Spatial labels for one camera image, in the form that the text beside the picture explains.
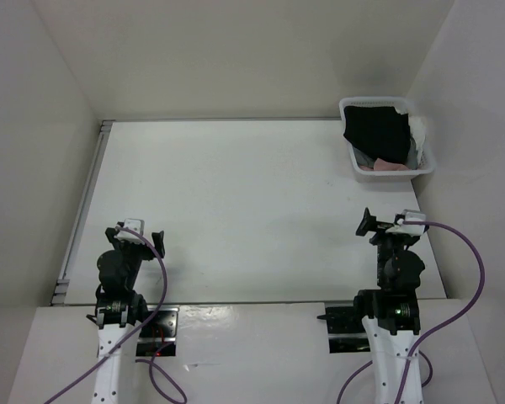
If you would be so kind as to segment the pink cloth in basket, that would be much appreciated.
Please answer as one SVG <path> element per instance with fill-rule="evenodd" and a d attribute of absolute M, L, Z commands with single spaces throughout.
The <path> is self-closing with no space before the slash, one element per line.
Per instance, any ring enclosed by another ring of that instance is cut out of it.
<path fill-rule="evenodd" d="M 382 159 L 376 159 L 373 162 L 367 162 L 364 165 L 359 164 L 359 168 L 364 171 L 378 171 L 378 172 L 399 172 L 409 171 L 410 168 L 404 164 L 387 162 Z"/>

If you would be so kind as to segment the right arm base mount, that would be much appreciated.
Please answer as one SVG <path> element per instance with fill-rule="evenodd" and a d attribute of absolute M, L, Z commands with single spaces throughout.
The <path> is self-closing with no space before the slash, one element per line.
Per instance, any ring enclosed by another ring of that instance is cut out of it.
<path fill-rule="evenodd" d="M 369 341 L 356 310 L 349 303 L 325 304 L 324 312 L 316 319 L 327 329 L 330 354 L 353 354 L 369 352 Z"/>

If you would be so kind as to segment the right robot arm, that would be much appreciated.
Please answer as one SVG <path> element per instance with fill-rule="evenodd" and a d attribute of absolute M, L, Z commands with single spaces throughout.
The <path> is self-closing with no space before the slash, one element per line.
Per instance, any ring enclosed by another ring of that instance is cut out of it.
<path fill-rule="evenodd" d="M 365 331 L 372 355 L 376 403 L 422 403 L 419 351 L 421 322 L 416 290 L 425 269 L 410 247 L 424 226 L 404 226 L 406 219 L 424 220 L 418 211 L 404 210 L 392 223 L 379 221 L 366 209 L 356 235 L 372 233 L 376 247 L 377 289 L 360 290 L 353 300 L 352 321 Z"/>

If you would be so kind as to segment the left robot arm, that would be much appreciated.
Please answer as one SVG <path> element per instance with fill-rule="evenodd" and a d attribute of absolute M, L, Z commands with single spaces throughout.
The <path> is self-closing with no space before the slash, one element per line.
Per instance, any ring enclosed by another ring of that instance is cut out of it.
<path fill-rule="evenodd" d="M 105 236 L 112 249 L 97 260 L 95 322 L 98 328 L 98 361 L 93 403 L 135 403 L 136 345 L 151 325 L 147 303 L 134 291 L 144 261 L 164 254 L 162 231 L 154 233 L 155 249 L 141 239 L 145 223 L 126 219 L 109 227 Z"/>

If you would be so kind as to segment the black pleated skirt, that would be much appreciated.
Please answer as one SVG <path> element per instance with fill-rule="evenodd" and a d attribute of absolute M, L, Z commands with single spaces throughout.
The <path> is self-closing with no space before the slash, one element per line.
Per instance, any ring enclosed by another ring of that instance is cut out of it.
<path fill-rule="evenodd" d="M 344 138 L 373 159 L 404 164 L 411 147 L 409 115 L 394 107 L 343 108 Z"/>

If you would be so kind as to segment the grey skirt in basket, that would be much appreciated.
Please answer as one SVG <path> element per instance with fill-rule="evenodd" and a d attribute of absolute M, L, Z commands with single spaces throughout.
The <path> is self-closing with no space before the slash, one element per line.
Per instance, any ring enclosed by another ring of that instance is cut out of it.
<path fill-rule="evenodd" d="M 359 164 L 364 165 L 367 162 L 373 162 L 374 160 L 376 160 L 376 159 L 373 159 L 372 157 L 367 156 L 366 154 L 364 154 L 363 152 L 361 152 L 360 150 L 358 150 L 356 148 L 353 149 L 353 152 L 354 152 L 356 163 L 358 165 Z M 409 152 L 407 155 L 407 160 L 403 164 L 406 165 L 407 167 L 409 167 L 410 170 L 418 169 L 419 162 L 417 161 L 417 153 L 415 151 L 415 144 L 414 144 L 412 138 L 410 139 L 410 148 L 409 148 Z"/>

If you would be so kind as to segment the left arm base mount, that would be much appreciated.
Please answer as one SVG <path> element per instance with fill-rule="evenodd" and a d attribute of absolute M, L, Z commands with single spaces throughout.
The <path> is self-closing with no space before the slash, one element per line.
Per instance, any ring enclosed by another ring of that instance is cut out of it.
<path fill-rule="evenodd" d="M 178 334 L 179 309 L 163 307 L 141 329 L 137 339 L 136 357 L 149 359 L 157 357 L 174 357 L 176 355 L 176 342 Z"/>

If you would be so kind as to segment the white cloth in basket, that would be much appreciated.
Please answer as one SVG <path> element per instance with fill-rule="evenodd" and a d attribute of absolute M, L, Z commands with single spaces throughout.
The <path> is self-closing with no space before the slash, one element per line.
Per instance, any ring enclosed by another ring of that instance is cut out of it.
<path fill-rule="evenodd" d="M 398 114 L 408 115 L 408 124 L 411 132 L 412 140 L 415 144 L 415 151 L 417 153 L 417 161 L 420 162 L 423 155 L 424 143 L 427 135 L 427 121 L 419 115 L 412 113 L 409 109 L 399 109 L 395 107 Z"/>

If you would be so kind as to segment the white plastic basket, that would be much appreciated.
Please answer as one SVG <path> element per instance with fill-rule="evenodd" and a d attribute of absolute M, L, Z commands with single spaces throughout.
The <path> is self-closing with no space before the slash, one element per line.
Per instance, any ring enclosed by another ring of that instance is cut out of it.
<path fill-rule="evenodd" d="M 356 96 L 342 98 L 339 103 L 339 112 L 342 122 L 342 131 L 346 129 L 346 118 L 344 116 L 344 109 L 348 106 L 358 106 L 364 108 L 373 107 L 394 107 L 401 112 L 407 112 L 413 116 L 420 116 L 418 109 L 413 101 L 394 96 Z M 419 159 L 419 165 L 416 170 L 363 170 L 356 160 L 354 147 L 348 142 L 348 154 L 350 162 L 352 163 L 354 176 L 358 182 L 406 182 L 411 181 L 416 177 L 428 175 L 434 172 L 437 167 L 436 159 L 433 155 L 431 146 L 429 145 L 428 138 L 425 138 L 423 143 L 422 155 Z"/>

